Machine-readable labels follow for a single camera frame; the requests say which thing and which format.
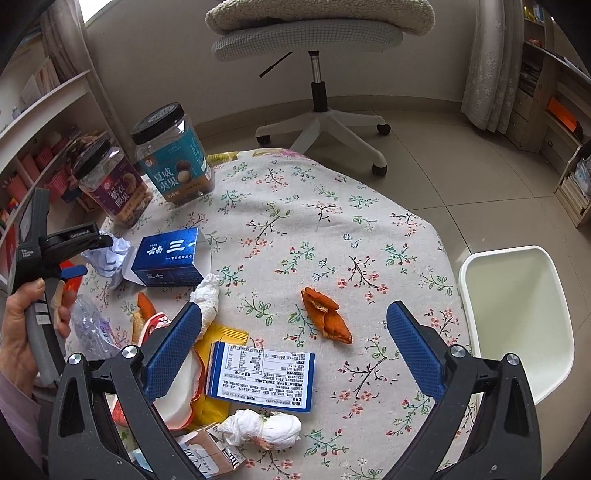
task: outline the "chair cushion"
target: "chair cushion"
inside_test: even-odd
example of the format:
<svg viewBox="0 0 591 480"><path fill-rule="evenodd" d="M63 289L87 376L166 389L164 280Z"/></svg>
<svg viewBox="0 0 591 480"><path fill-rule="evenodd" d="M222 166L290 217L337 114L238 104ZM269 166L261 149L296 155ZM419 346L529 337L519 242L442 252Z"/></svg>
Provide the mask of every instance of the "chair cushion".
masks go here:
<svg viewBox="0 0 591 480"><path fill-rule="evenodd" d="M207 12L205 22L224 35L279 22L329 18L386 22L414 35L426 35L435 24L427 0L226 0Z"/></svg>
<svg viewBox="0 0 591 480"><path fill-rule="evenodd" d="M402 31L384 22L369 20L307 20L268 27L236 30L212 46L220 61L264 55L275 50L320 50L342 45L347 49L384 51L402 42Z"/></svg>

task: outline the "orange peel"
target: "orange peel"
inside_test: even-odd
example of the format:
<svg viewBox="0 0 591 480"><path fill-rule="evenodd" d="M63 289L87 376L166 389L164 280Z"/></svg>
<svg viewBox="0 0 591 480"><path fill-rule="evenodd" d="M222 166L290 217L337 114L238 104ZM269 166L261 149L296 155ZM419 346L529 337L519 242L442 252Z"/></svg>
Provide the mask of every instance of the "orange peel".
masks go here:
<svg viewBox="0 0 591 480"><path fill-rule="evenodd" d="M337 312L338 303L311 287L302 288L301 298L308 316L322 336L348 345L353 343L351 332Z"/></svg>

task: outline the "window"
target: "window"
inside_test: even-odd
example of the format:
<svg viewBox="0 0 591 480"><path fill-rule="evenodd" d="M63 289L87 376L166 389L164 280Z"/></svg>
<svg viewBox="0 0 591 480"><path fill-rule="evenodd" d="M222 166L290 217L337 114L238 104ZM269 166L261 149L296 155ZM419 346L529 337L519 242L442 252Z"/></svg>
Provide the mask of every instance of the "window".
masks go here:
<svg viewBox="0 0 591 480"><path fill-rule="evenodd" d="M82 18L88 22L90 18L97 13L111 0L80 0L80 9L82 10Z"/></svg>

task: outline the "chair wheel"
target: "chair wheel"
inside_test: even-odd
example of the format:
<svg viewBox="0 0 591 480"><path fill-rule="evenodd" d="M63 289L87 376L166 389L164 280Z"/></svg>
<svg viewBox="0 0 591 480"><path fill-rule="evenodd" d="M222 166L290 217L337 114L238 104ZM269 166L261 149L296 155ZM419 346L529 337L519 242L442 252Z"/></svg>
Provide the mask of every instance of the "chair wheel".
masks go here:
<svg viewBox="0 0 591 480"><path fill-rule="evenodd" d="M376 125L376 128L378 129L378 133L380 135L388 135L390 133L390 130L392 130L392 128L388 124Z"/></svg>
<svg viewBox="0 0 591 480"><path fill-rule="evenodd" d="M261 137L257 137L256 141L259 142L259 145L268 145L271 143L271 136L263 135Z"/></svg>
<svg viewBox="0 0 591 480"><path fill-rule="evenodd" d="M386 165L385 167L378 167L374 164L371 168L371 171L377 177L385 177L386 172L388 171L388 166Z"/></svg>

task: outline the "nutrition label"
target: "nutrition label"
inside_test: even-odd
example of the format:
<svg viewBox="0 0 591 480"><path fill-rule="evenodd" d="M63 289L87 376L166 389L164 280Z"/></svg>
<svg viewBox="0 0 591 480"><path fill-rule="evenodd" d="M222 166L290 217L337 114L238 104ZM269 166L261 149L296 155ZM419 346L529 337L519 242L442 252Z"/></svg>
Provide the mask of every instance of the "nutrition label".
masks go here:
<svg viewBox="0 0 591 480"><path fill-rule="evenodd" d="M218 342L212 365L208 388L212 396L280 410L309 411L313 353L276 352Z"/></svg>

